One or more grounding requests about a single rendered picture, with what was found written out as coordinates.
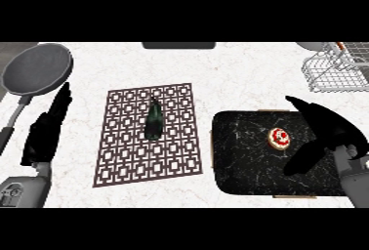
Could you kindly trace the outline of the black marble tray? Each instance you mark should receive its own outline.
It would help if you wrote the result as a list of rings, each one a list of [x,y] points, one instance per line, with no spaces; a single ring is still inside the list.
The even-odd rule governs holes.
[[[284,150],[268,145],[280,128],[290,137]],[[215,185],[227,194],[342,196],[335,159],[327,154],[304,175],[286,176],[284,163],[314,134],[296,111],[221,111],[212,120]]]

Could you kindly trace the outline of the dark grey flat appliance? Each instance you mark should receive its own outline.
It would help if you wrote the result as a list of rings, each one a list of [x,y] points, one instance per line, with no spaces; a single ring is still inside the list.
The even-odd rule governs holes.
[[[212,49],[215,42],[143,42],[146,49]]]

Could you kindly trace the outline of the grey frying pan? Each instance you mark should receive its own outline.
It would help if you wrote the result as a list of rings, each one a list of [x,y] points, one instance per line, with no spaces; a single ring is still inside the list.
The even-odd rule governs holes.
[[[14,123],[30,98],[51,92],[66,81],[73,67],[69,49],[45,43],[25,49],[4,66],[0,84],[4,90],[20,97],[7,125],[0,130],[0,154],[10,140]]]

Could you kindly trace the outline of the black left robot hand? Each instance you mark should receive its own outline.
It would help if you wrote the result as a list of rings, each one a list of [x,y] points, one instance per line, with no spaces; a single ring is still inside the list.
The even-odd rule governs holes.
[[[22,166],[30,166],[35,162],[51,161],[58,144],[60,126],[70,102],[69,83],[64,83],[54,96],[50,109],[30,124],[20,160]]]

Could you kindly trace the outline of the grey round bowl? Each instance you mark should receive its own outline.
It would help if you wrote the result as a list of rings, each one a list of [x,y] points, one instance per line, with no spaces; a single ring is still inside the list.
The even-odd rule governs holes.
[[[308,51],[321,52],[326,50],[324,42],[298,42],[296,45]]]

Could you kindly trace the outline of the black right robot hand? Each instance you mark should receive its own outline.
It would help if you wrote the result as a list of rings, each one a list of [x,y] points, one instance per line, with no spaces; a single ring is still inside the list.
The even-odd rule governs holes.
[[[284,176],[305,174],[326,155],[326,149],[352,146],[354,153],[348,160],[360,159],[369,152],[369,142],[358,128],[330,109],[318,104],[306,103],[292,96],[284,99],[298,109],[315,139],[305,143],[283,166]]]

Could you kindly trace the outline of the dark green zucchini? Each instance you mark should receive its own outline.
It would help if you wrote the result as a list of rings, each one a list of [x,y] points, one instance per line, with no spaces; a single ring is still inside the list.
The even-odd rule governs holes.
[[[149,114],[146,119],[144,126],[144,138],[149,141],[154,141],[159,139],[162,133],[162,113],[160,113],[160,105],[156,99],[150,101]]]

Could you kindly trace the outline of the brown patterned placemat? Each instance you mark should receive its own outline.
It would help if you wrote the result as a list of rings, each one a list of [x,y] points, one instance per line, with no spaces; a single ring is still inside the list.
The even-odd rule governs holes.
[[[150,101],[162,113],[162,134],[144,138]],[[91,185],[113,185],[197,175],[202,159],[188,83],[110,90]]]

